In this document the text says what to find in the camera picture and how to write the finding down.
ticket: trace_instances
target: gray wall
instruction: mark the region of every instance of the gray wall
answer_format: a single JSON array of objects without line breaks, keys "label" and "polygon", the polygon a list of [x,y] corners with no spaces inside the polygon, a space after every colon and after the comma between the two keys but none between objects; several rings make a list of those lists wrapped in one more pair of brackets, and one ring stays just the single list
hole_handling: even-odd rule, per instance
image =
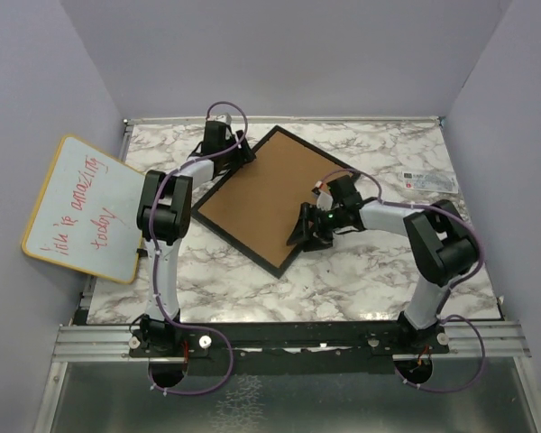
[{"label": "gray wall", "polygon": [[445,139],[505,310],[541,382],[541,0],[515,0],[446,119]]},{"label": "gray wall", "polygon": [[0,2],[0,432],[32,430],[83,281],[20,247],[50,159],[65,133],[117,152],[122,131],[58,0]]},{"label": "gray wall", "polygon": [[127,117],[445,115],[510,0],[61,0]]}]

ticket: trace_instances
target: whiteboard with red handwriting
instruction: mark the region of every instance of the whiteboard with red handwriting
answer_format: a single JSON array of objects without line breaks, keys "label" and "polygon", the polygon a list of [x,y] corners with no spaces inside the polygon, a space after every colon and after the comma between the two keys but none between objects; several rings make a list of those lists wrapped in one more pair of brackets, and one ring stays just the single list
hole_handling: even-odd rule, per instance
[{"label": "whiteboard with red handwriting", "polygon": [[62,138],[24,235],[23,251],[108,280],[135,277],[144,175],[73,135]]}]

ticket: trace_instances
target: brown board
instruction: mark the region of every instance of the brown board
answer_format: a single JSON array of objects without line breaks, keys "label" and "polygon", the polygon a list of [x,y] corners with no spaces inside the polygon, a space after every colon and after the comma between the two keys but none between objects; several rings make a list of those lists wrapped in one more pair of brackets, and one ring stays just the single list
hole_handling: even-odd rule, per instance
[{"label": "brown board", "polygon": [[287,246],[301,203],[316,203],[312,192],[316,182],[333,170],[351,166],[280,126],[273,127],[253,150],[256,160],[220,179],[196,203],[192,215],[280,278],[301,251]]}]

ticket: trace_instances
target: marble table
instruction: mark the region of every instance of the marble table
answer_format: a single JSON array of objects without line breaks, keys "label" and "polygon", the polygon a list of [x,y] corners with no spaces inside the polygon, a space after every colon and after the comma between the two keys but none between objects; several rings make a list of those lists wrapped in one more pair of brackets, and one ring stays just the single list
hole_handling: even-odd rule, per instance
[{"label": "marble table", "polygon": [[[275,124],[253,123],[254,146]],[[383,197],[429,203],[451,199],[467,217],[461,194],[405,189],[402,170],[453,171],[440,128],[433,121],[283,123],[282,127],[336,158],[374,175]],[[133,130],[126,162],[137,170],[172,170],[202,138],[204,124],[141,124]],[[197,200],[209,188],[195,190]],[[376,189],[367,179],[364,198]],[[144,312],[149,277],[142,259],[132,284],[98,279],[88,324],[124,324]],[[335,247],[302,253],[280,280],[192,222],[179,256],[179,302],[184,322],[276,322],[394,319],[410,300],[417,268],[407,238],[366,231],[338,236]],[[459,286],[444,315],[500,318],[485,270]]]}]

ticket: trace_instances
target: black border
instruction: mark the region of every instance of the black border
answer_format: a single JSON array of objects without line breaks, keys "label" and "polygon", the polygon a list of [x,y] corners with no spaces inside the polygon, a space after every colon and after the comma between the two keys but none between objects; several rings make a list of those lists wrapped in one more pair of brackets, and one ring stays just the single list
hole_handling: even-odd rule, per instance
[{"label": "black border", "polygon": [[[335,158],[333,155],[330,155],[329,153],[319,149],[315,145],[303,140],[302,138],[294,135],[291,131],[287,131],[281,126],[275,125],[270,131],[264,135],[264,137],[261,138],[261,140],[252,148],[253,152],[257,152],[260,150],[260,148],[269,141],[269,139],[276,133],[282,133],[287,135],[288,138],[294,140],[295,142],[302,144],[309,150],[318,153],[323,158],[328,159],[330,162],[335,163],[336,165],[340,166],[342,169],[353,169],[353,167],[346,162],[340,161],[337,158]],[[226,175],[223,176],[196,204],[192,207],[192,217],[197,220],[200,224],[208,228],[211,232],[215,233],[216,235],[223,238],[227,243],[229,243],[233,248],[236,248],[239,252],[247,256],[249,259],[251,259],[253,262],[258,264],[262,269],[264,269],[266,272],[270,273],[273,277],[280,278],[285,273],[285,271],[289,268],[289,266],[295,261],[295,259],[298,257],[300,252],[302,251],[302,246],[296,246],[290,254],[287,256],[287,258],[280,264],[280,266],[274,266],[267,260],[265,260],[263,257],[258,255],[255,251],[253,251],[251,248],[240,242],[238,239],[236,239],[234,236],[230,235],[228,232],[226,232],[222,227],[214,223],[212,220],[208,219],[206,216],[202,215],[200,213],[200,208],[206,203],[206,201],[211,198],[234,174],[236,171],[232,171]],[[351,178],[353,181],[356,181],[359,179],[359,174],[353,174]]]}]

